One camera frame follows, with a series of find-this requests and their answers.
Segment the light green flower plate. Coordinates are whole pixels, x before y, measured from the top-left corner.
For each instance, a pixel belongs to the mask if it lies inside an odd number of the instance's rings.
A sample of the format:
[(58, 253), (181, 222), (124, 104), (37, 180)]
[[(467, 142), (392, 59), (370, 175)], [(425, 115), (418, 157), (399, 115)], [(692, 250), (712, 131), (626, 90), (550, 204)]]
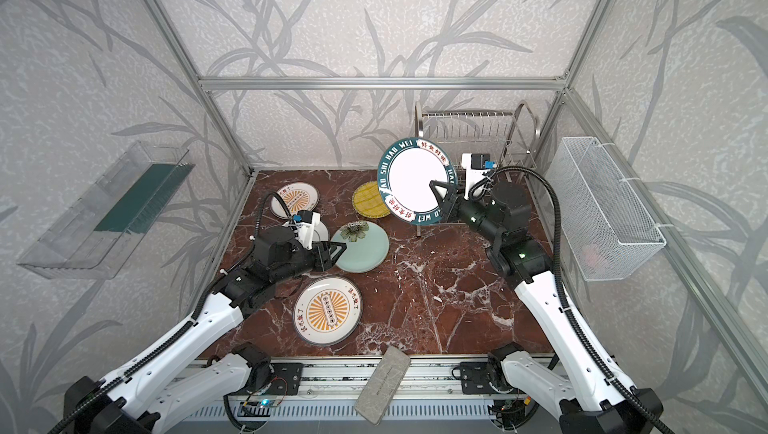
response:
[(331, 240), (346, 244), (336, 266), (348, 273), (373, 270), (387, 257), (390, 247), (386, 231), (370, 221), (345, 224), (334, 233)]

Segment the dark green rimmed white plate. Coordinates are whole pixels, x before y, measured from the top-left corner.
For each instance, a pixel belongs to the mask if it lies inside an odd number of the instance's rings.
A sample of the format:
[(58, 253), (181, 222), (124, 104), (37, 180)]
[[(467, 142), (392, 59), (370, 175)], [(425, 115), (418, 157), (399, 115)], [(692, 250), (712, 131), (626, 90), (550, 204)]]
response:
[(389, 211), (411, 225), (442, 222), (438, 198), (430, 182), (458, 186), (456, 170), (442, 147), (427, 139), (397, 140), (384, 151), (376, 183)]

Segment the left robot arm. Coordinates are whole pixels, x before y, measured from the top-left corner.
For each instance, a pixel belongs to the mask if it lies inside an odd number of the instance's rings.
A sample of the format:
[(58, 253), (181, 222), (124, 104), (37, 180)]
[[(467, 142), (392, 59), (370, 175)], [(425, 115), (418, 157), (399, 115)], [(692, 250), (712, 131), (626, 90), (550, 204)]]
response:
[(316, 240), (320, 213), (300, 210), (286, 226), (255, 228), (246, 254), (204, 289), (192, 312), (148, 348), (102, 378), (65, 393), (54, 433), (163, 433), (217, 396), (268, 380), (267, 355), (250, 344), (196, 375), (174, 378), (199, 354), (275, 296), (278, 285), (332, 268), (347, 246)]

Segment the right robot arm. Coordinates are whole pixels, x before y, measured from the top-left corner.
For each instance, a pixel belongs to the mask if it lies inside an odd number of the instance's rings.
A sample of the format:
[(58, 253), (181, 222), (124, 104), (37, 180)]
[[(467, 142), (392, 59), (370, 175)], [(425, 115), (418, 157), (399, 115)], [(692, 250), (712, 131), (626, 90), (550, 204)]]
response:
[(561, 268), (561, 225), (554, 225), (551, 246), (543, 247), (529, 229), (532, 202), (526, 188), (494, 182), (499, 174), (489, 170), (466, 194), (438, 180), (429, 188), (444, 218), (488, 241), (492, 267), (533, 314), (565, 373), (556, 374), (511, 343), (488, 356), (491, 386), (524, 392), (564, 433), (670, 432), (656, 393), (636, 386), (572, 303)]

